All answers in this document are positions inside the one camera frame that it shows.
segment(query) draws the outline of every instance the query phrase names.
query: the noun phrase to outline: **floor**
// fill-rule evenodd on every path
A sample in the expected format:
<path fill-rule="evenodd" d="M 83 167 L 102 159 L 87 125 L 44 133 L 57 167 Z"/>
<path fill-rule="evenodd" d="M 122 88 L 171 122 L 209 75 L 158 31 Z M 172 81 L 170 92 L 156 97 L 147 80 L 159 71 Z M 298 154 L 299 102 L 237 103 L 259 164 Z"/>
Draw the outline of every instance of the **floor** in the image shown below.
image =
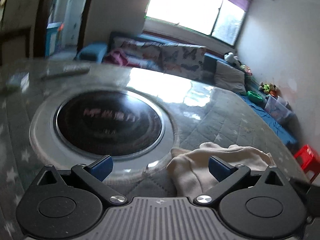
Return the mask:
<path fill-rule="evenodd" d="M 76 46 L 66 46 L 63 50 L 52 54 L 48 60 L 73 60 L 76 55 Z"/>

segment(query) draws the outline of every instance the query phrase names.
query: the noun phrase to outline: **brown door frame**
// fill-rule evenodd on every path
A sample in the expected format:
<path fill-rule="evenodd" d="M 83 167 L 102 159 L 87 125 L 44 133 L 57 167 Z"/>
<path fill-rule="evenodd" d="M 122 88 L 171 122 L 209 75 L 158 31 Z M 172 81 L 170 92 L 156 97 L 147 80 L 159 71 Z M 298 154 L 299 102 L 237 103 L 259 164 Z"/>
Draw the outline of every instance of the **brown door frame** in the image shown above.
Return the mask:
<path fill-rule="evenodd" d="M 88 20 L 91 1 L 92 0 L 86 0 L 84 4 L 83 12 L 81 15 L 81 24 L 80 24 L 80 30 L 79 30 L 77 52 L 79 52 L 84 45 L 84 34 L 85 34 L 85 28 L 87 26 L 87 20 Z"/>
<path fill-rule="evenodd" d="M 33 57 L 45 57 L 45 42 L 48 18 L 52 0 L 39 0 L 38 11 L 36 15 L 36 24 L 33 40 Z M 87 24 L 91 0 L 86 0 L 81 17 L 79 38 L 77 50 L 80 51 L 84 44 L 84 32 Z"/>

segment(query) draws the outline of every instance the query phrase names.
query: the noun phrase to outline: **plastic storage box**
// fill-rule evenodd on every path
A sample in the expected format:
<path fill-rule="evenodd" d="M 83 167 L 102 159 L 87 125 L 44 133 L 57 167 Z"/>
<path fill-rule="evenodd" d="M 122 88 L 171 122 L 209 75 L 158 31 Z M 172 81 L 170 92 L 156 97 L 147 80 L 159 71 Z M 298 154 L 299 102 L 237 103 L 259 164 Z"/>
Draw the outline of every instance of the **plastic storage box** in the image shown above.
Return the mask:
<path fill-rule="evenodd" d="M 273 96 L 268 97 L 268 101 L 264 108 L 279 124 L 284 124 L 293 112 L 287 109 Z"/>
<path fill-rule="evenodd" d="M 294 158 L 310 181 L 313 182 L 320 173 L 320 157 L 318 153 L 306 144 L 294 155 Z"/>

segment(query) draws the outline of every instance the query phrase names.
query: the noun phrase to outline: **towel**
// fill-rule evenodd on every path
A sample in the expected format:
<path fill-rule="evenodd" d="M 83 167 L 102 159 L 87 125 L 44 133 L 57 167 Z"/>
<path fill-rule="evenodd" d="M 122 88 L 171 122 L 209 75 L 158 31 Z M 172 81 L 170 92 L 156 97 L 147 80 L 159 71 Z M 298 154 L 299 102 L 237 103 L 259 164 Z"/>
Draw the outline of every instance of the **towel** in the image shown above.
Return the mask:
<path fill-rule="evenodd" d="M 167 171 L 177 188 L 178 196 L 191 199 L 218 184 L 209 172 L 210 156 L 217 156 L 233 166 L 244 164 L 253 171 L 264 171 L 269 165 L 275 164 L 270 153 L 265 154 L 256 148 L 238 145 L 222 148 L 212 142 L 202 143 L 199 149 L 193 151 L 173 148 L 171 155 L 173 159 Z"/>

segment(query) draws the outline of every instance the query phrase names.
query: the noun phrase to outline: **black circular cooktop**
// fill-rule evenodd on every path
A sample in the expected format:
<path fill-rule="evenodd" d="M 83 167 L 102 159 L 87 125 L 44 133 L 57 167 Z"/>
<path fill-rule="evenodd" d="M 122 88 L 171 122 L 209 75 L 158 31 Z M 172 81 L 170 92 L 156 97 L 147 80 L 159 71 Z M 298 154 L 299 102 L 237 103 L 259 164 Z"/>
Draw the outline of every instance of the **black circular cooktop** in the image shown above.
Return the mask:
<path fill-rule="evenodd" d="M 161 140 L 160 111 L 129 91 L 92 91 L 62 105 L 56 131 L 75 150 L 111 156 L 144 153 Z"/>

